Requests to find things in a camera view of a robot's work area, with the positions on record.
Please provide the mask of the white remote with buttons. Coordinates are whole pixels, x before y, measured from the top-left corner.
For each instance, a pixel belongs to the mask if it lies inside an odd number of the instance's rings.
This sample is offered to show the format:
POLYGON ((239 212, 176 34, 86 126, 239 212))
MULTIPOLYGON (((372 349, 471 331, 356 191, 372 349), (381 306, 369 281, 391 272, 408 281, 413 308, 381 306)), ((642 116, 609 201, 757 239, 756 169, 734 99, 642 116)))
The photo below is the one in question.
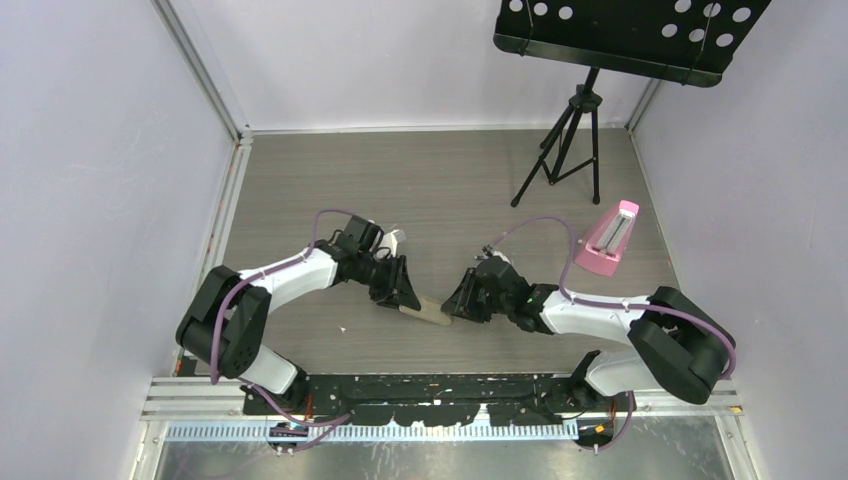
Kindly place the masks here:
POLYGON ((399 311, 413 318, 440 326, 449 326, 452 324, 452 318, 441 311, 441 304, 438 300, 423 296, 418 298, 418 303, 418 309, 400 305, 399 311))

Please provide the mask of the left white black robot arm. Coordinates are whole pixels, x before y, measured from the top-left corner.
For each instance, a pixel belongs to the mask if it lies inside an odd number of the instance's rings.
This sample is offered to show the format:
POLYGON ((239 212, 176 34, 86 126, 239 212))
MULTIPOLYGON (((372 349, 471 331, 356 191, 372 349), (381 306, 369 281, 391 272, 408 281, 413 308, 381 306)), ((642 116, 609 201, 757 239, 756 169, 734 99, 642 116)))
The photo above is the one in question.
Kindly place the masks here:
POLYGON ((300 367, 263 343, 268 316, 308 293, 340 283, 368 289, 379 306, 419 313, 407 259, 374 222, 351 214, 328 239, 313 237, 301 252, 237 272, 219 265, 208 272, 175 333, 177 344, 210 368, 210 379, 240 379, 268 392, 280 412, 298 412, 307 398, 296 380, 300 367))

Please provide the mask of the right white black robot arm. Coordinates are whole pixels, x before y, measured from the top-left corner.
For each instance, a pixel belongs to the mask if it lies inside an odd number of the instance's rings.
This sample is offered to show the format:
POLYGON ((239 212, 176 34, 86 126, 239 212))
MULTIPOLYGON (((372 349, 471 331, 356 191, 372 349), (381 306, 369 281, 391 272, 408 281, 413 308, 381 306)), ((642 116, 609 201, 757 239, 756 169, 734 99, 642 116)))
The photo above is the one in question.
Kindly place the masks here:
POLYGON ((622 345, 619 352, 587 353, 567 378, 567 400, 589 411, 619 394, 657 388, 703 405, 736 362, 733 337, 667 286, 648 296, 588 295, 529 283, 510 263, 491 257, 466 270, 441 310, 477 323, 504 315, 523 331, 579 334, 622 345))

